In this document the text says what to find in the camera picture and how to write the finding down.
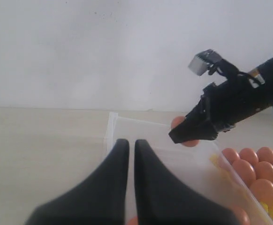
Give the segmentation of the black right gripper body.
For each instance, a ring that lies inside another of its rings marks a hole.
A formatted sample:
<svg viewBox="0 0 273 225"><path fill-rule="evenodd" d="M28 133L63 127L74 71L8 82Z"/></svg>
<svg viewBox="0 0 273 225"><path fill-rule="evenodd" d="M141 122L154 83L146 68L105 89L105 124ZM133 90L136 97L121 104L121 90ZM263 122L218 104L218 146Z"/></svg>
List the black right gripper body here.
<svg viewBox="0 0 273 225"><path fill-rule="evenodd" d="M201 96L201 130L205 134L218 134L233 129L236 124L253 115L256 94L250 81L211 83Z"/></svg>

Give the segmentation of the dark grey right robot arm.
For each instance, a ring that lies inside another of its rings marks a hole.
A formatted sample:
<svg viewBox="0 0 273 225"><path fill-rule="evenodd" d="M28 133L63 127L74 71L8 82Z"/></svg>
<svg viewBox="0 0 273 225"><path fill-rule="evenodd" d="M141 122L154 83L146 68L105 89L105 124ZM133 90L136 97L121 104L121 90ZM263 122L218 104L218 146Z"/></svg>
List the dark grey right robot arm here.
<svg viewBox="0 0 273 225"><path fill-rule="evenodd" d="M219 133L269 107L273 108L273 58L250 72L242 72L208 49L196 54L189 69L198 76L218 73L226 78L203 89L198 104L169 132L174 143L215 140Z"/></svg>

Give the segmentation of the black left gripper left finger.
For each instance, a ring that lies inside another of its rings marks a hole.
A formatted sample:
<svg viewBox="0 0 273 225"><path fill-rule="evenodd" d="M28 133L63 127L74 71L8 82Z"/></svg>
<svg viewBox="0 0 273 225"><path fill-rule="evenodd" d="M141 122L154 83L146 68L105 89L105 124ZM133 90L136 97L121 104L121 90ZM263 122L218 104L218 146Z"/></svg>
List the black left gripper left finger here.
<svg viewBox="0 0 273 225"><path fill-rule="evenodd" d="M38 206L28 225L123 225L129 142L118 139L105 160L76 187Z"/></svg>

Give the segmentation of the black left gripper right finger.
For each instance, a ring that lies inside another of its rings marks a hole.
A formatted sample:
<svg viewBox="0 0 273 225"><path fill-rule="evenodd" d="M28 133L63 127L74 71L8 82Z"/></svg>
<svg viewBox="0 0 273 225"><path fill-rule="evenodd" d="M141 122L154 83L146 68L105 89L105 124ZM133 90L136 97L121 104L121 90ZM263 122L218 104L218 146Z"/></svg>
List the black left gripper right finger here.
<svg viewBox="0 0 273 225"><path fill-rule="evenodd" d="M146 140L136 140L134 186L140 225L238 225L234 213L182 183Z"/></svg>

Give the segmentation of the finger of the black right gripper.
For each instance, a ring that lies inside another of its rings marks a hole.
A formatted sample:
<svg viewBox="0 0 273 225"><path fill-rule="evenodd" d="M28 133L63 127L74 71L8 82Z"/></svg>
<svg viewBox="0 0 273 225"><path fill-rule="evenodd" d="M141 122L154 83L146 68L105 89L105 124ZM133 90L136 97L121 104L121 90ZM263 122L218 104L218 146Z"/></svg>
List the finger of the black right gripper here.
<svg viewBox="0 0 273 225"><path fill-rule="evenodd" d="M201 97L199 103L184 117L184 120L171 129L169 136L174 143L215 140L218 132L211 120L210 99Z"/></svg>

